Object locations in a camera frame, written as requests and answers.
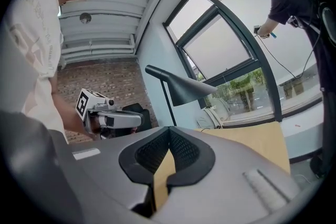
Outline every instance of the ceiling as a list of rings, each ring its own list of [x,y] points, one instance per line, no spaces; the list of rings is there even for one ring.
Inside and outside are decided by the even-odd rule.
[[[78,62],[111,57],[134,57],[145,27],[159,0],[71,1],[59,16],[64,35],[62,57]],[[79,16],[91,15],[83,24]]]

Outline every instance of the forearm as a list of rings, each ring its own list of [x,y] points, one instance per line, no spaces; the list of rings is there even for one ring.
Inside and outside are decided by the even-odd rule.
[[[258,30],[258,35],[260,36],[269,35],[278,26],[278,24],[279,23],[277,23],[276,21],[268,18],[266,22]]]
[[[67,131],[72,131],[75,133],[81,133],[87,135],[90,138],[93,138],[93,135],[85,131],[83,122],[79,115],[77,114],[75,108],[68,104],[62,96],[57,93],[52,95],[54,105],[60,114],[64,129]]]

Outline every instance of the wooden table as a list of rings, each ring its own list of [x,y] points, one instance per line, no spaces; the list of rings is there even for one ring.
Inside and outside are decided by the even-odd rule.
[[[244,128],[206,129],[203,130],[203,133],[242,143],[290,174],[285,138],[278,122]],[[166,180],[168,176],[174,173],[174,158],[171,152],[168,151],[154,175],[154,195],[157,209],[159,209],[168,198]]]

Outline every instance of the white t-shirt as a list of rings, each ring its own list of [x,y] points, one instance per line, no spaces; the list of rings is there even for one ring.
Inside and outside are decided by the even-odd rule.
[[[38,73],[37,78],[32,77],[34,81],[30,81],[33,90],[26,97],[22,112],[41,121],[47,129],[61,132],[66,139],[49,82],[57,71],[63,43],[58,11],[58,0],[12,0],[5,23],[16,48],[24,55],[30,68]]]

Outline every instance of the man in dark t-shirt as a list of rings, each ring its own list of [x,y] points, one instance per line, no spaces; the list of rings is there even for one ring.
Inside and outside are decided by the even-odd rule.
[[[258,35],[269,35],[279,23],[286,24],[291,16],[306,22],[306,33],[313,46],[319,70],[324,105],[322,160],[315,156],[310,167],[320,177],[330,169],[336,148],[336,48],[319,37],[320,20],[313,0],[271,0],[270,13]]]

